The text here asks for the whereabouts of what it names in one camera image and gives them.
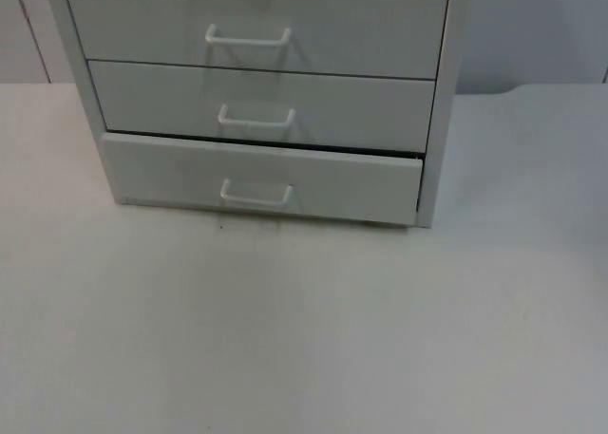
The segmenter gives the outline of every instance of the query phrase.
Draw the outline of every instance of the white wire handle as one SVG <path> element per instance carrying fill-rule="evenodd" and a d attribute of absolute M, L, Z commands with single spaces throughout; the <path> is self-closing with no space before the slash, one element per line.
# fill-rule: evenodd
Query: white wire handle
<path fill-rule="evenodd" d="M 229 179 L 225 179 L 223 185 L 221 186 L 221 191 L 219 192 L 219 196 L 224 201 L 231 201 L 234 203 L 242 203 L 242 204 L 251 204 L 254 206 L 265 206 L 268 208 L 282 208 L 284 206 L 287 206 L 287 204 L 292 199 L 292 194 L 294 193 L 294 187 L 290 184 L 287 186 L 287 189 L 285 189 L 285 194 L 283 195 L 283 198 L 280 200 L 235 197 L 234 195 L 230 195 L 228 193 L 231 185 L 232 185 L 232 182 Z"/>
<path fill-rule="evenodd" d="M 292 126 L 295 120 L 295 110 L 290 109 L 289 114 L 287 115 L 287 119 L 283 123 L 265 123 L 261 121 L 241 121 L 237 119 L 229 119 L 228 115 L 228 105 L 223 104 L 218 114 L 218 122 L 221 125 L 232 125 L 237 127 L 256 127 L 256 128 L 272 128 L 278 130 L 287 130 Z"/>
<path fill-rule="evenodd" d="M 233 47 L 285 47 L 292 39 L 292 30 L 286 28 L 283 36 L 278 40 L 251 40 L 247 38 L 217 37 L 218 26 L 212 24 L 207 30 L 205 40 L 209 45 L 229 45 Z"/>

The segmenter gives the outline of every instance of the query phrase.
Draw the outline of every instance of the drawer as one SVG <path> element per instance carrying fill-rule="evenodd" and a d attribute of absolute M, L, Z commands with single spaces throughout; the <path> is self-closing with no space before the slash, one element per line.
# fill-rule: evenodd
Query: drawer
<path fill-rule="evenodd" d="M 111 130 L 425 152 L 433 82 L 90 62 Z"/>
<path fill-rule="evenodd" d="M 85 56 L 434 79 L 447 0 L 69 0 Z"/>
<path fill-rule="evenodd" d="M 128 202 L 411 225 L 422 162 L 106 133 Z"/>

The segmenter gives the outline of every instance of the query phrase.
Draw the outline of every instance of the open drawer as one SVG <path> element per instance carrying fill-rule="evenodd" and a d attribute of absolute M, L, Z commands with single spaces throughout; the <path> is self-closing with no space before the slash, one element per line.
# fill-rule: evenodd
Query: open drawer
<path fill-rule="evenodd" d="M 129 203 L 413 225 L 423 163 L 106 133 L 115 195 Z"/>

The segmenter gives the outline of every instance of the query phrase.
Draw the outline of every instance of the white drawer cabinet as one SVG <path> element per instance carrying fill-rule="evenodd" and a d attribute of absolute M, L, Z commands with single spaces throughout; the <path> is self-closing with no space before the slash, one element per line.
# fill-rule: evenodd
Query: white drawer cabinet
<path fill-rule="evenodd" d="M 429 226 L 466 0 L 51 0 L 117 201 Z"/>

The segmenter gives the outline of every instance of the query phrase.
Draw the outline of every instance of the tabletop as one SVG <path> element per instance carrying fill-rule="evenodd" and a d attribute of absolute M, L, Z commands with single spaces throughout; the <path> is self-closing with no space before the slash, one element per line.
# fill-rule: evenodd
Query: tabletop
<path fill-rule="evenodd" d="M 3 434 L 605 433 L 608 87 L 458 97 L 433 229 L 114 204 L 0 85 Z"/>

